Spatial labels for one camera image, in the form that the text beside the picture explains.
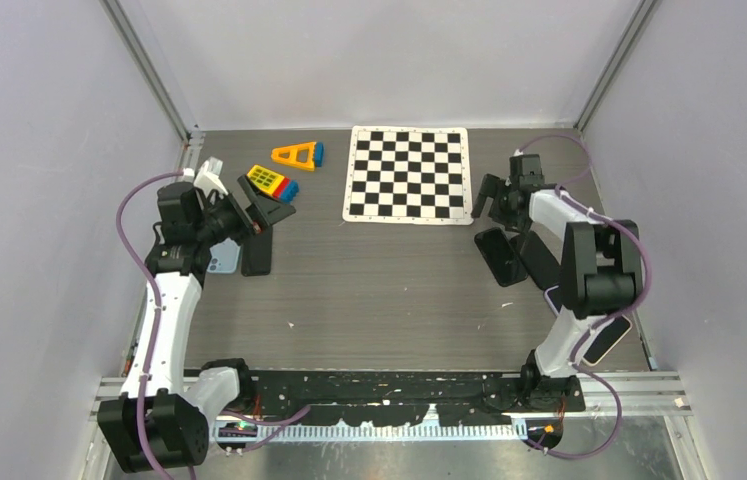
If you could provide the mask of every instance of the chessboard border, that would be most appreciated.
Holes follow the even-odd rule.
[[[461,136],[461,180],[464,185],[464,214],[465,218],[420,218],[420,217],[383,217],[378,215],[350,215],[349,205],[352,199],[352,174],[355,171],[352,162],[355,161],[355,145],[358,141],[358,133],[370,132],[415,132],[415,133],[457,133]],[[470,184],[470,147],[467,143],[466,128],[415,128],[415,127],[390,127],[390,126],[359,126],[352,127],[349,145],[349,158],[347,159],[346,193],[344,195],[341,213],[344,221],[367,222],[367,223],[397,223],[409,225],[472,225],[473,218],[470,212],[473,210],[473,190]]]

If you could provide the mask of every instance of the yellow and blue toy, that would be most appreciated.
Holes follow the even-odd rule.
[[[286,178],[272,170],[268,170],[261,165],[255,165],[246,174],[246,177],[258,187],[259,190],[270,195],[276,200],[285,203],[291,203],[297,193],[299,193],[299,184],[295,180]]]
[[[323,166],[323,151],[323,142],[299,143],[274,148],[270,158],[281,165],[313,172],[315,167]],[[302,152],[308,152],[305,160],[299,159],[299,154]]]

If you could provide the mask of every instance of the gray wooden tabletop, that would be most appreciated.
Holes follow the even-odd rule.
[[[470,130],[473,194],[485,173],[507,175],[508,157],[551,131]],[[263,368],[519,369],[549,332],[553,315],[531,281],[501,288],[473,236],[495,226],[347,223],[341,219],[349,130],[209,132],[200,159],[224,161],[233,184],[254,164],[296,180],[297,213],[275,227],[273,272],[265,277],[209,275],[196,309],[186,362],[242,357]],[[273,148],[325,145],[315,172],[273,163]],[[548,139],[541,155],[548,182],[586,165],[578,147]],[[571,193],[601,210],[593,181]],[[558,255],[560,242],[536,229]],[[646,370],[636,332],[600,370]]]

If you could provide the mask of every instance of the black and white checkered board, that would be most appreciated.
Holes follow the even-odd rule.
[[[344,220],[470,225],[472,202],[467,130],[352,129]]]

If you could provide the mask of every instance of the blue toy part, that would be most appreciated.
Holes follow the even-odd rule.
[[[323,142],[317,142],[314,145],[314,166],[320,168],[323,166],[323,153],[324,153]]]
[[[208,273],[235,273],[240,258],[240,246],[231,238],[211,247],[211,263]]]
[[[297,193],[299,193],[299,184],[296,183],[296,180],[291,180],[287,185],[285,185],[285,188],[279,195],[279,200],[285,203],[291,203]]]

